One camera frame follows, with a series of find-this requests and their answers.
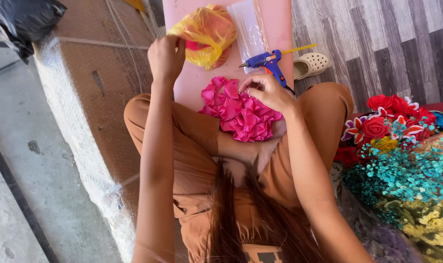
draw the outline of long brown hair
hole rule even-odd
[[[246,165],[245,181],[269,240],[279,247],[283,263],[327,263],[311,232],[297,215],[267,196],[258,182],[257,160]],[[234,185],[231,173],[218,161],[213,185],[213,206],[206,263],[247,263],[236,224]]]

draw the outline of blue glue gun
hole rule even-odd
[[[272,74],[282,87],[291,91],[293,95],[296,95],[294,91],[286,84],[286,79],[284,78],[280,68],[278,67],[277,62],[280,59],[281,59],[281,51],[276,49],[272,51],[271,54],[269,52],[265,52],[260,55],[251,57],[246,61],[246,63],[240,65],[239,67],[245,67],[245,66],[250,68],[263,67],[265,69],[266,74]]]

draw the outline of black plastic bag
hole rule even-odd
[[[0,33],[20,59],[34,54],[32,42],[49,33],[67,8],[56,0],[0,0]]]

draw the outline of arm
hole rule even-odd
[[[133,263],[175,261],[171,94],[183,67],[184,51],[184,41],[174,36],[155,40],[148,50],[154,81],[142,141]]]
[[[249,88],[253,84],[264,91]],[[251,75],[240,92],[248,92],[286,120],[288,148],[296,194],[311,222],[319,246],[336,263],[373,262],[336,205],[332,183],[294,100],[271,75]]]

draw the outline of pink fabric in bag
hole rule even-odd
[[[247,93],[238,94],[238,80],[214,77],[202,90],[205,106],[199,113],[220,119],[220,127],[238,141],[265,141],[272,137],[272,121],[283,115]]]

